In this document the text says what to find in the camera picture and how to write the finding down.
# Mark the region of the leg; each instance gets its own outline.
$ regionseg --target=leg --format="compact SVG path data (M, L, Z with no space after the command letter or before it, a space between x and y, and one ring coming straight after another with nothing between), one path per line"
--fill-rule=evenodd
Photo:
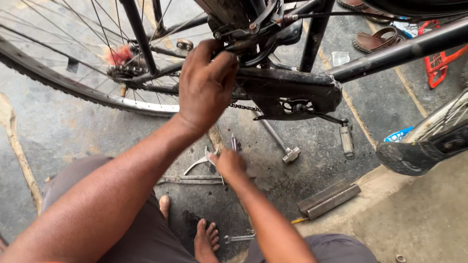
M110 161L111 157L90 156L75 160L60 172L44 189L42 211L64 195L82 178ZM168 215L169 203L161 201L163 212ZM195 263L195 258L180 244L169 230L159 208L158 199L152 194L137 214L130 228L99 262L181 262Z
M317 234L305 238L320 263L376 263L374 254L363 243L345 234ZM258 243L250 243L244 263L266 263Z

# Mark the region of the bicycle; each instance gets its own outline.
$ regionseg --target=bicycle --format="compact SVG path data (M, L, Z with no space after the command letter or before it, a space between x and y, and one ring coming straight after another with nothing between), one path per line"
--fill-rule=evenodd
M352 159L348 121L328 115L342 100L341 83L468 42L468 18L463 18L321 74L313 74L310 72L330 16L389 18L363 12L332 12L334 0L307 0L292 8L286 7L290 0L195 0L203 10L199 15L165 26L171 2L163 10L160 0L152 0L152 11L149 11L149 2L145 0L140 0L140 9L134 0L120 0L120 3L115 0L107 4L90 0L73 6L68 0L47 3L21 0L30 11L29 18L0 9L6 15L0 16L3 20L0 23L0 61L34 80L84 100L119 110L170 117L178 111L176 78L194 43L178 37L175 49L161 44L176 40L169 36L207 25L215 39L226 43L223 49L236 53L240 59L241 68L230 106L261 111L263 115L255 120L295 121L320 117L340 124L345 156ZM391 20L412 23L468 13L468 0L450 3L431 0L423 5L419 0L365 2L386 13L411 17ZM42 26L46 22L32 22L31 18L35 18L32 14L47 21L46 28ZM57 24L54 18L66 18L69 23L80 24L88 31L72 34L70 24ZM301 20L305 18L311 18L311 23L301 63L298 67L283 65L273 52L280 45L300 40ZM153 25L151 34L146 33L148 23ZM31 44L42 49L34 52ZM127 98L132 94L133 100ZM235 104L239 100L252 100L257 107Z

